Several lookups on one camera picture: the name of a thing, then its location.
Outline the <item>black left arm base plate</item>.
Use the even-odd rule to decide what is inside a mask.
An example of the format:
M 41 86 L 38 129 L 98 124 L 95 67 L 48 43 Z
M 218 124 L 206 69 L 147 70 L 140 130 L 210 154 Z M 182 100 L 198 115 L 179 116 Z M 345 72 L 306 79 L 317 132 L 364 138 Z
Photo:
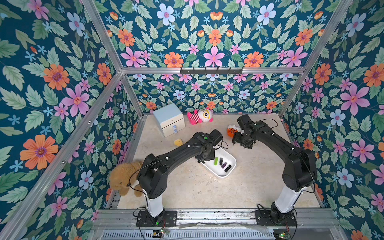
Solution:
M 136 227 L 175 227 L 177 219 L 177 211 L 162 211 L 159 216 L 152 217 L 147 210 L 141 210 L 137 217 Z

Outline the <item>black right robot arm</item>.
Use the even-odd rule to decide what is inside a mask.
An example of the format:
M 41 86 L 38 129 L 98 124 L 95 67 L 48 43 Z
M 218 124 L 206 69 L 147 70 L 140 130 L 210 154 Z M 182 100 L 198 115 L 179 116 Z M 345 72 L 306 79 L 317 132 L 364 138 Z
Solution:
M 286 141 L 276 134 L 268 124 L 263 121 L 254 122 L 249 115 L 242 115 L 237 119 L 242 129 L 234 133 L 232 143 L 251 149 L 257 141 L 266 145 L 285 164 L 282 179 L 285 183 L 278 199 L 267 211 L 274 223 L 280 223 L 294 214 L 295 203 L 302 194 L 308 192 L 317 178 L 316 157 L 310 149 L 302 149 Z

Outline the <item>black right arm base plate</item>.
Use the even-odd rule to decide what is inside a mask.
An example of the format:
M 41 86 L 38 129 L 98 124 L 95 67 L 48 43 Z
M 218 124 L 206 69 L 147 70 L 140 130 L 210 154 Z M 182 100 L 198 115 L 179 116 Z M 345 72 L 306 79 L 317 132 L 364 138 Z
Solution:
M 279 211 L 256 210 L 256 222 L 260 226 L 267 227 L 295 227 L 297 219 L 294 211 L 282 214 Z

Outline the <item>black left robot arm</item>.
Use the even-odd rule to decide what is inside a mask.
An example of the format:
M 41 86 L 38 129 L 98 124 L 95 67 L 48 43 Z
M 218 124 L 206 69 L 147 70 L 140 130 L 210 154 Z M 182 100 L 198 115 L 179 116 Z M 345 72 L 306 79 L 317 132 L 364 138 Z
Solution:
M 146 156 L 137 180 L 146 197 L 147 213 L 153 219 L 157 221 L 165 210 L 162 194 L 167 188 L 168 175 L 191 158 L 195 158 L 199 163 L 214 160 L 215 146 L 222 140 L 223 135 L 218 130 L 209 134 L 198 132 L 186 143 L 168 153 Z

